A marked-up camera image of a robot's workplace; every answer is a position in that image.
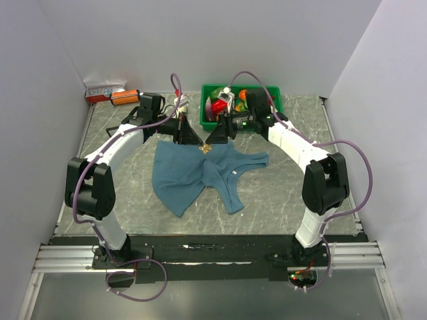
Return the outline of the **gold red brooch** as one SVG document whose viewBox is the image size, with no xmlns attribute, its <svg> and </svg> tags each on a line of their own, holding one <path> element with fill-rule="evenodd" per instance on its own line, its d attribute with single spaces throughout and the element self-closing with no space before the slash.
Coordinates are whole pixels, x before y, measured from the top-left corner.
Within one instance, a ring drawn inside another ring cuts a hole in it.
<svg viewBox="0 0 427 320">
<path fill-rule="evenodd" d="M 203 154 L 207 154 L 212 150 L 212 147 L 211 147 L 211 145 L 204 144 L 204 145 L 199 147 L 199 150 L 201 150 L 203 152 Z"/>
</svg>

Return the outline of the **blue tank top garment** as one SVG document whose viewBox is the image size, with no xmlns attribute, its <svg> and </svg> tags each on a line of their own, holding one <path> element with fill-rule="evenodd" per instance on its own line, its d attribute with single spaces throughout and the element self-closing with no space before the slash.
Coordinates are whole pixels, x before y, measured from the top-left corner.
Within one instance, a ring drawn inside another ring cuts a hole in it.
<svg viewBox="0 0 427 320">
<path fill-rule="evenodd" d="M 207 153 L 198 145 L 159 141 L 152 173 L 153 192 L 177 217 L 197 200 L 206 188 L 215 189 L 229 214 L 244 208 L 238 195 L 238 181 L 244 173 L 267 167 L 266 152 L 245 154 L 234 144 L 214 144 Z"/>
</svg>

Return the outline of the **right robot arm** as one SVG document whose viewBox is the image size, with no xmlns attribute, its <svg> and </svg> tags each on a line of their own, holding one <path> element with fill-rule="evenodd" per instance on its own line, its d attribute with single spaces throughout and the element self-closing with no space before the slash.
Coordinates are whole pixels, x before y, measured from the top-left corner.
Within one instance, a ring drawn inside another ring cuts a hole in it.
<svg viewBox="0 0 427 320">
<path fill-rule="evenodd" d="M 308 141 L 280 113 L 265 89 L 245 92 L 245 109 L 237 110 L 230 87 L 218 89 L 210 115 L 217 121 L 207 143 L 227 143 L 238 131 L 251 129 L 279 147 L 304 174 L 302 199 L 306 206 L 302 222 L 292 238 L 291 255 L 301 266 L 319 251 L 330 218 L 350 194 L 346 160 L 340 153 L 329 153 Z"/>
</svg>

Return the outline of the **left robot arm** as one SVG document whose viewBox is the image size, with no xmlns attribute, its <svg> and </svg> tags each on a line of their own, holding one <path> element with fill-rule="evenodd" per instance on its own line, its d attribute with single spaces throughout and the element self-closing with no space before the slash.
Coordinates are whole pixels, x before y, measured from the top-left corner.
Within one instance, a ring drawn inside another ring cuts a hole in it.
<svg viewBox="0 0 427 320">
<path fill-rule="evenodd" d="M 92 227 L 101 254 L 114 266 L 124 268 L 132 259 L 131 240 L 113 212 L 116 194 L 113 172 L 136 148 L 153 134 L 170 135 L 180 145 L 201 145 L 202 140 L 191 128 L 183 107 L 184 95 L 176 94 L 173 111 L 165 114 L 165 98 L 142 93 L 134 107 L 113 135 L 84 158 L 74 157 L 67 164 L 65 205 L 70 207 L 77 224 Z"/>
</svg>

